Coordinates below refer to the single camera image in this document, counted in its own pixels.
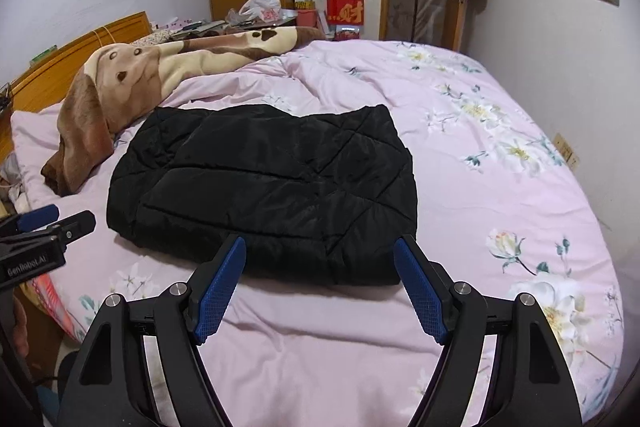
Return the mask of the person's left hand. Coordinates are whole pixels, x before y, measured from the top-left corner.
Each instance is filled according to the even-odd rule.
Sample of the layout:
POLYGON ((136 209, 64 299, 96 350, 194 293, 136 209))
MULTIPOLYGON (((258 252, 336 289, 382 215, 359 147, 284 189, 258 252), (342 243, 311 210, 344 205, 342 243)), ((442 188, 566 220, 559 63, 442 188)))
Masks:
POLYGON ((13 312, 15 319, 12 329, 13 346, 22 358, 26 358, 29 352, 27 315, 21 300, 17 297, 13 297, 13 312))

